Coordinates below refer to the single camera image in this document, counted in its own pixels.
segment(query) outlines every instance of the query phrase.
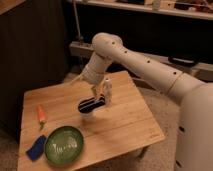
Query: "orange carrot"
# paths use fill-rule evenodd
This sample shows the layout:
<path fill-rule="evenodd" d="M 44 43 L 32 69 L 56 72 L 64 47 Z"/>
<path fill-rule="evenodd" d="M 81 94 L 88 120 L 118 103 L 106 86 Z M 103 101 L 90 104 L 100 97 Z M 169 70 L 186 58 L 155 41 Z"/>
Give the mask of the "orange carrot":
<path fill-rule="evenodd" d="M 46 116 L 45 116 L 44 109 L 41 105 L 37 106 L 37 114 L 38 114 L 39 124 L 41 125 L 40 129 L 42 129 L 44 124 L 46 123 Z"/>

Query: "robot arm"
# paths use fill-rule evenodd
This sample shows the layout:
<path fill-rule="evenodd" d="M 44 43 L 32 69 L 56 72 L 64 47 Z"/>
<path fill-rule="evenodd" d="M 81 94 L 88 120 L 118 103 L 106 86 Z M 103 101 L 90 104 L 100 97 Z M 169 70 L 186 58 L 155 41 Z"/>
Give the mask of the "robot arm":
<path fill-rule="evenodd" d="M 84 80 L 90 84 L 98 85 L 102 81 L 112 61 L 121 63 L 177 104 L 188 92 L 204 84 L 182 71 L 125 48 L 118 36 L 99 33 L 92 45 L 94 53 L 82 72 Z"/>

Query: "black hole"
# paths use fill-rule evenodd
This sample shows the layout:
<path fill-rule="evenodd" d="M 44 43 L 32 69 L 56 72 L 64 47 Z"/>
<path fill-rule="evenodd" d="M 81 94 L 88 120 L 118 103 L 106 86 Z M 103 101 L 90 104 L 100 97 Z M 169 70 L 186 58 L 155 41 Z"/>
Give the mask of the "black hole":
<path fill-rule="evenodd" d="M 182 132 L 185 132 L 185 129 L 181 126 L 179 127 L 179 130 L 182 131 Z"/>
<path fill-rule="evenodd" d="M 181 164 L 180 164 L 180 162 L 177 161 L 177 160 L 176 160 L 176 164 L 177 164 L 179 167 L 182 167 Z"/>

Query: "shelf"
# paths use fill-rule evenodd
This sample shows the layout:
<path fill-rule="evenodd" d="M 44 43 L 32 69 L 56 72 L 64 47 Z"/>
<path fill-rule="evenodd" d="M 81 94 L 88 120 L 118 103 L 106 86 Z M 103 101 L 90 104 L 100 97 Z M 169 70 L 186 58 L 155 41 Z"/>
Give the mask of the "shelf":
<path fill-rule="evenodd" d="M 158 9 L 157 10 L 157 9 L 153 9 L 152 6 L 150 5 L 145 6 L 145 5 L 136 5 L 136 4 L 129 4 L 129 3 L 119 3 L 119 2 L 114 2 L 113 0 L 99 0 L 99 1 L 76 0 L 76 3 L 83 4 L 83 5 L 106 7 L 106 8 L 138 11 L 138 12 L 148 12 L 148 13 L 188 17 L 188 18 L 195 18 L 195 19 L 213 20 L 212 13 L 184 11 L 184 10 L 178 10 L 178 9 Z"/>

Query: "floor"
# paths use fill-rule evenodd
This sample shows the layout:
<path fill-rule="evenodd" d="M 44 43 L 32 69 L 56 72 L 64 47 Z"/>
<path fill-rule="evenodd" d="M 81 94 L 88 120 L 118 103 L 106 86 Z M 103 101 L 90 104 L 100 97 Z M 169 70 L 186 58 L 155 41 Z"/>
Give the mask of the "floor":
<path fill-rule="evenodd" d="M 98 163 L 82 171 L 172 171 L 175 156 L 179 107 L 155 90 L 138 87 L 166 135 L 162 142 L 151 145 L 143 159 L 140 150 Z M 18 143 L 0 130 L 0 171 L 17 168 Z"/>

